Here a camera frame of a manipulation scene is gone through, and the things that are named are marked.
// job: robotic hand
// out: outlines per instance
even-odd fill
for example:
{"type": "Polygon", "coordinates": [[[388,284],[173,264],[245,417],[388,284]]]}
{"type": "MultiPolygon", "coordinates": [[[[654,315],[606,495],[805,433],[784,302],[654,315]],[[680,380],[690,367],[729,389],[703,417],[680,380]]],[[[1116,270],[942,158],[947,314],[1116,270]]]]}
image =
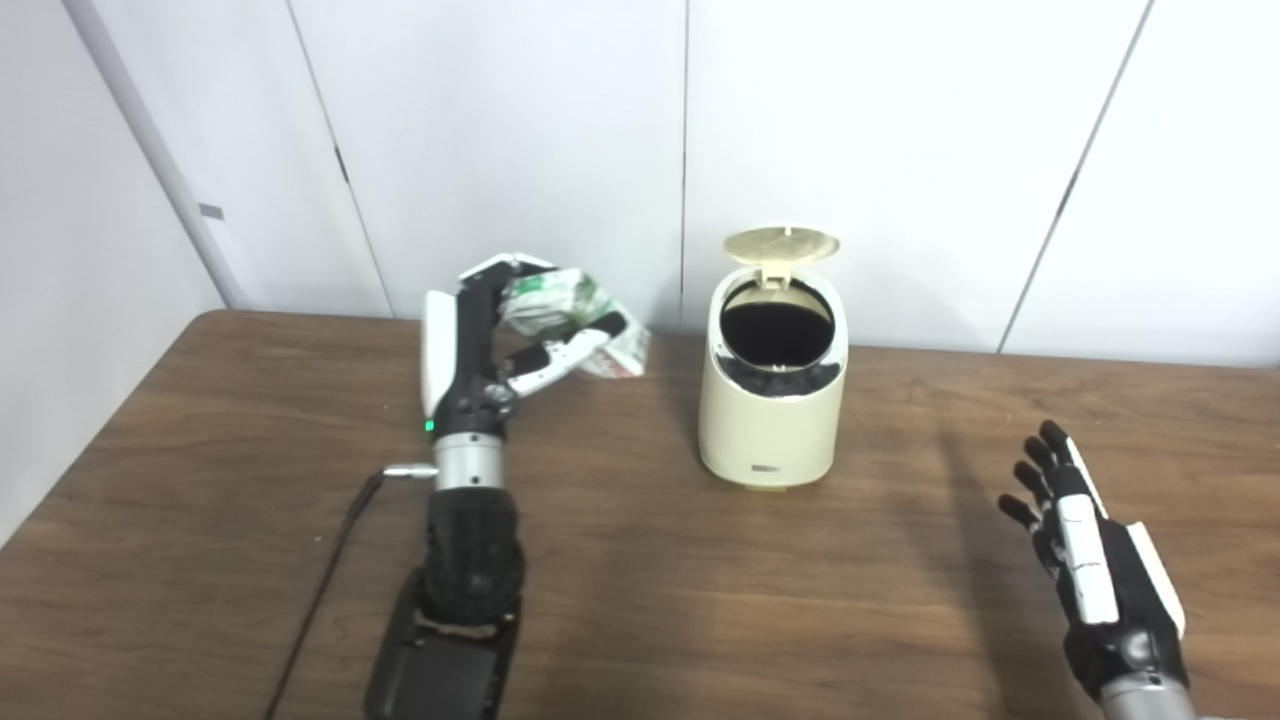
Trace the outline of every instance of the robotic hand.
{"type": "Polygon", "coordinates": [[[1004,495],[1000,509],[1027,528],[1057,584],[1075,679],[1107,720],[1196,720],[1185,615],[1147,529],[1107,515],[1075,443],[1052,420],[1024,448],[1034,466],[1019,461],[1014,475],[1034,507],[1004,495]]]}
{"type": "MultiPolygon", "coordinates": [[[[506,421],[520,398],[567,375],[626,329],[609,313],[568,336],[493,361],[512,281],[556,268],[498,255],[429,292],[422,313],[422,405],[435,448],[426,560],[404,582],[365,693],[370,720],[490,720],[520,625],[525,559],[504,487],[506,421]]],[[[393,466],[412,469],[416,466],[393,466]]]]}

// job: trash can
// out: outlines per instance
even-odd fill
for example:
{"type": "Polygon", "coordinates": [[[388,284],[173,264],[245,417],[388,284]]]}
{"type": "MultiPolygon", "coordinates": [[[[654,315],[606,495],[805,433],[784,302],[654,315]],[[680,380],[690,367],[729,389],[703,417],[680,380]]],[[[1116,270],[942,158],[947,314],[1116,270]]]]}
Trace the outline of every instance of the trash can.
{"type": "Polygon", "coordinates": [[[792,227],[724,241],[745,266],[712,295],[698,418],[703,462],[721,478],[780,488],[831,469],[849,328],[836,288],[799,265],[838,249],[792,227]]]}

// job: white wall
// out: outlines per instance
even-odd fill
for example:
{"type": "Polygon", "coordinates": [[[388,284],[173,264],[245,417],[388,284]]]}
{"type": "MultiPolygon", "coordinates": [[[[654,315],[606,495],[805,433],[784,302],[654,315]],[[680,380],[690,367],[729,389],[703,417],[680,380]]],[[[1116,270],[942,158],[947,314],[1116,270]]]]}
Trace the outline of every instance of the white wall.
{"type": "Polygon", "coordinates": [[[1280,364],[1280,5],[1157,0],[1009,352],[1280,364]]]}
{"type": "Polygon", "coordinates": [[[690,0],[685,327],[799,224],[854,342],[993,351],[1142,0],[690,0]]]}
{"type": "Polygon", "coordinates": [[[221,306],[63,6],[0,3],[0,542],[221,306]]]}
{"type": "Polygon", "coordinates": [[[172,156],[180,178],[166,182],[221,209],[195,234],[234,306],[389,314],[283,0],[67,4],[82,29],[104,28],[86,35],[96,55],[119,55],[104,69],[141,99],[125,110],[172,156]]]}
{"type": "Polygon", "coordinates": [[[682,0],[294,9],[397,315],[520,250],[677,325],[682,0]]]}

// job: black cable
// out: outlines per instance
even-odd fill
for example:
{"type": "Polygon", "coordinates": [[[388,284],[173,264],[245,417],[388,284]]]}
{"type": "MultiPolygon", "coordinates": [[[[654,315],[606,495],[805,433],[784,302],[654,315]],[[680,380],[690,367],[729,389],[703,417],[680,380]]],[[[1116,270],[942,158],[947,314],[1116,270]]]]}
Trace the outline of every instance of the black cable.
{"type": "Polygon", "coordinates": [[[284,698],[284,691],[289,685],[289,678],[293,675],[293,665],[298,661],[298,655],[302,653],[302,646],[307,642],[307,633],[311,632],[311,621],[316,618],[316,610],[320,609],[320,602],[324,600],[325,592],[329,589],[329,580],[333,579],[333,571],[338,568],[338,560],[342,559],[342,551],[347,547],[347,537],[351,536],[351,529],[356,525],[356,520],[360,514],[365,511],[369,506],[369,501],[374,498],[374,493],[383,487],[384,475],[381,471],[374,473],[365,480],[365,487],[360,488],[356,493],[355,500],[351,501],[351,506],[347,507],[347,515],[342,519],[342,525],[338,527],[338,533],[334,536],[333,550],[329,553],[329,562],[324,568],[324,574],[320,575],[320,583],[316,585],[315,594],[311,596],[311,605],[307,606],[307,614],[302,618],[302,625],[298,628],[297,637],[293,638],[293,647],[289,648],[289,656],[284,661],[284,670],[280,671],[280,679],[275,683],[275,691],[271,693],[271,702],[266,706],[266,712],[262,714],[262,720],[273,720],[275,717],[275,711],[280,707],[280,701],[284,698]]]}

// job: trash can lid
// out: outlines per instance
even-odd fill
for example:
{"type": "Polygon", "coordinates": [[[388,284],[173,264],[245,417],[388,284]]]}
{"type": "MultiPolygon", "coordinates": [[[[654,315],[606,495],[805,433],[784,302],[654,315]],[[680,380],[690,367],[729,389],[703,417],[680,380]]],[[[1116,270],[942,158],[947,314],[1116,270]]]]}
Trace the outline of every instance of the trash can lid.
{"type": "Polygon", "coordinates": [[[791,265],[817,263],[840,250],[840,241],[810,228],[756,228],[724,240],[724,252],[744,265],[760,265],[760,286],[791,284],[791,265]]]}

